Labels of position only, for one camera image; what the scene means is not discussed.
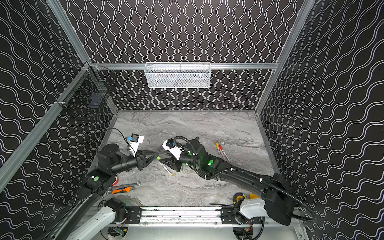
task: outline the marble tabletop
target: marble tabletop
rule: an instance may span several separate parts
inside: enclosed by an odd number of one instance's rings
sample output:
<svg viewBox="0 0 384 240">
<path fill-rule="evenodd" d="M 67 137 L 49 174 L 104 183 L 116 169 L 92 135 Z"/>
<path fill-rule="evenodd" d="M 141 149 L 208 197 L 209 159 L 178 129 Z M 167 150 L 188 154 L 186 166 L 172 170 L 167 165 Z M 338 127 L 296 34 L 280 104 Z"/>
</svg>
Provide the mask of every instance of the marble tabletop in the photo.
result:
<svg viewBox="0 0 384 240">
<path fill-rule="evenodd" d="M 119 112 L 114 127 L 125 137 L 132 133 L 145 136 L 139 149 L 149 151 L 157 151 L 165 140 L 177 135 L 198 136 L 206 151 L 217 156 L 215 143 L 221 142 L 233 165 L 259 174 L 274 173 L 253 112 Z M 129 154 L 118 131 L 112 131 L 108 143 L 118 144 L 121 152 Z M 142 171 L 119 174 L 118 185 L 137 181 L 141 185 L 118 198 L 131 206 L 208 206 L 230 204 L 235 193 L 249 193 L 228 182 L 204 180 L 189 168 L 183 173 L 169 170 L 173 176 L 154 160 Z"/>
</svg>

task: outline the wavy white line pattern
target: wavy white line pattern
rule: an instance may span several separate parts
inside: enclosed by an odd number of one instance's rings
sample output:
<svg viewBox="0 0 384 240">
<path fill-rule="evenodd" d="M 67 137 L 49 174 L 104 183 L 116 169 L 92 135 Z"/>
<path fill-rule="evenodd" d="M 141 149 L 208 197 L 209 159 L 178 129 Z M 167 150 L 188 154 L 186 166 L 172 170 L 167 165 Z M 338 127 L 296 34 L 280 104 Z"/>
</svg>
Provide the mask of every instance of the wavy white line pattern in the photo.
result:
<svg viewBox="0 0 384 240">
<path fill-rule="evenodd" d="M 82 66 L 44 0 L 0 1 L 0 167 Z"/>
<path fill-rule="evenodd" d="M 120 71 L 111 96 L 123 110 L 252 111 L 270 74 L 271 70 L 214 70 L 209 88 L 160 89 L 147 86 L 144 71 Z"/>
<path fill-rule="evenodd" d="M 0 194 L 0 240 L 43 233 L 74 196 L 111 119 L 107 108 L 98 122 L 58 116 Z"/>
<path fill-rule="evenodd" d="M 312 240 L 384 238 L 384 2 L 317 1 L 261 113 Z"/>
<path fill-rule="evenodd" d="M 60 0 L 93 62 L 276 62 L 303 0 Z"/>
</svg>

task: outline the white wire mesh basket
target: white wire mesh basket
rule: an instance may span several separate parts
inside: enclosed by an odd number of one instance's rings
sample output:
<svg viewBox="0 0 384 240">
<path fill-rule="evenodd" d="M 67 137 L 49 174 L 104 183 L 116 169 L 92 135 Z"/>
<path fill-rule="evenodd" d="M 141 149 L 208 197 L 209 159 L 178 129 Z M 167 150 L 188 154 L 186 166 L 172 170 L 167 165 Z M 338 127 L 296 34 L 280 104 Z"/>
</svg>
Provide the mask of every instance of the white wire mesh basket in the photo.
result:
<svg viewBox="0 0 384 240">
<path fill-rule="evenodd" d="M 146 63 L 144 74 L 150 88 L 209 88 L 211 63 Z"/>
</svg>

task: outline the orange utility knife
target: orange utility knife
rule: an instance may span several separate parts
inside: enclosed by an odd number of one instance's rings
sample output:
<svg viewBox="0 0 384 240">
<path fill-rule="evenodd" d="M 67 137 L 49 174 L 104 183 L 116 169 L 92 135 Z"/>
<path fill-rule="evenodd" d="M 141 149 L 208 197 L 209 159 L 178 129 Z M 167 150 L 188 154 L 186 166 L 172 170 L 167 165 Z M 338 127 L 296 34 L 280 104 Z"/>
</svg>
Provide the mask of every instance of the orange utility knife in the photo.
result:
<svg viewBox="0 0 384 240">
<path fill-rule="evenodd" d="M 129 192 L 132 187 L 127 187 L 124 189 L 116 189 L 112 191 L 112 194 L 118 194 L 118 193 L 123 193 L 123 192 Z"/>
</svg>

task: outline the black cable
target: black cable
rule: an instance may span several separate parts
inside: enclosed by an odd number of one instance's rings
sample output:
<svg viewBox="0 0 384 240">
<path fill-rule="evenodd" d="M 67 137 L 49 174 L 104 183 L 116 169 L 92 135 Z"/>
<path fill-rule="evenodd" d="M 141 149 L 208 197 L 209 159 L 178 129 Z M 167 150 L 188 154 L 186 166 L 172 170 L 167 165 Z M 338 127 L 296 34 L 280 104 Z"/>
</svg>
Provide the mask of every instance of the black cable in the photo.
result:
<svg viewBox="0 0 384 240">
<path fill-rule="evenodd" d="M 234 204 L 208 204 L 208 205 L 233 206 Z"/>
<path fill-rule="evenodd" d="M 124 137 L 124 135 L 122 134 L 122 132 L 121 132 L 119 129 L 117 129 L 117 128 L 115 128 L 115 127 L 111 127 L 111 128 L 107 128 L 107 129 L 105 129 L 103 132 L 106 132 L 107 130 L 110 130 L 110 129 L 115 129 L 115 130 L 119 131 L 119 133 L 120 133 L 121 136 L 123 137 L 123 139 L 124 139 L 124 141 L 126 142 L 126 144 L 128 144 L 128 146 L 129 146 L 129 147 L 132 149 L 132 151 L 135 153 L 135 156 L 137 156 L 136 151 L 131 147 L 131 145 L 128 143 L 127 139 Z M 100 138 L 101 138 L 101 135 L 100 135 L 99 139 L 97 140 L 96 145 L 99 143 Z"/>
<path fill-rule="evenodd" d="M 104 235 L 102 234 L 101 231 L 100 231 L 100 234 L 101 234 L 101 236 L 102 236 L 104 239 L 109 240 L 109 238 L 104 237 Z"/>
<path fill-rule="evenodd" d="M 193 154 L 194 155 L 197 155 L 197 152 L 195 150 L 195 148 L 193 147 L 192 143 L 186 138 L 186 137 L 183 137 L 183 136 L 176 136 L 173 138 L 173 142 L 174 144 L 177 146 L 177 147 L 181 147 L 182 144 L 177 142 L 177 139 L 181 139 L 181 140 L 184 140 L 187 144 L 189 144 L 189 146 L 191 147 L 192 151 L 193 151 Z"/>
<path fill-rule="evenodd" d="M 242 173 L 245 173 L 245 174 L 248 174 L 252 177 L 254 177 L 256 180 L 260 181 L 261 183 L 264 183 L 265 185 L 281 192 L 282 194 L 294 199 L 296 202 L 298 202 L 300 205 L 302 205 L 305 209 L 307 209 L 311 214 L 312 214 L 312 217 L 311 218 L 307 218 L 307 217 L 302 217 L 302 216 L 299 216 L 299 215 L 296 215 L 296 214 L 293 214 L 292 217 L 293 218 L 296 218 L 296 219 L 299 219 L 299 220 L 302 220 L 302 221 L 307 221 L 307 222 L 315 222 L 317 220 L 317 215 L 315 213 L 315 211 L 310 207 L 308 206 L 306 203 L 304 203 L 303 201 L 301 201 L 300 199 L 298 199 L 296 196 L 290 194 L 289 192 L 287 192 L 286 190 L 274 185 L 273 183 L 269 182 L 268 180 L 266 179 L 262 179 L 260 177 L 258 177 L 255 173 L 253 172 L 249 172 L 247 170 L 244 170 L 244 169 L 240 169 L 240 168 L 236 168 L 236 167 L 233 167 L 233 168 L 230 168 L 230 169 L 224 169 L 210 177 L 207 177 L 205 175 L 202 175 L 201 173 L 199 173 L 197 171 L 197 168 L 196 168 L 196 161 L 197 161 L 197 158 L 195 158 L 195 161 L 194 161 L 194 171 L 197 173 L 197 175 L 199 175 L 200 177 L 206 179 L 206 180 L 210 180 L 210 179 L 213 179 L 215 177 L 217 177 L 219 174 L 222 174 L 223 172 L 228 172 L 228 171 L 239 171 L 239 172 L 242 172 Z"/>
<path fill-rule="evenodd" d="M 123 222 L 121 225 L 115 227 L 113 230 L 115 230 L 118 227 L 122 227 L 124 224 L 126 224 L 128 222 L 128 220 L 129 220 L 129 217 L 127 216 L 125 222 Z"/>
<path fill-rule="evenodd" d="M 88 198 L 91 198 L 91 197 L 92 197 L 92 196 L 81 199 L 78 203 L 76 203 L 76 205 L 74 204 L 74 207 L 72 207 L 72 208 L 74 209 L 79 203 L 80 203 L 80 204 L 83 204 L 83 203 L 82 203 L 83 200 L 88 199 Z"/>
<path fill-rule="evenodd" d="M 60 221 L 61 221 L 63 218 L 65 218 L 65 217 L 67 216 L 67 214 L 68 214 L 71 210 L 73 210 L 73 209 L 76 207 L 76 201 L 77 201 L 77 195 L 78 195 L 78 193 L 79 193 L 79 190 L 76 191 L 76 196 L 74 197 L 73 206 L 72 206 L 70 209 L 68 209 L 68 211 L 67 211 L 67 212 L 60 218 Z M 56 223 L 56 225 L 51 229 L 51 231 L 52 231 L 52 230 L 53 230 L 53 229 L 60 223 L 60 221 Z"/>
<path fill-rule="evenodd" d="M 260 232 L 251 240 L 257 240 L 262 235 L 264 230 L 264 224 L 265 224 L 265 217 L 262 217 L 262 228 L 260 229 Z"/>
<path fill-rule="evenodd" d="M 103 202 L 106 202 L 107 200 L 101 200 L 100 202 L 99 202 L 99 205 L 97 206 L 97 211 L 99 211 L 101 208 L 102 208 L 102 206 L 103 206 Z"/>
</svg>

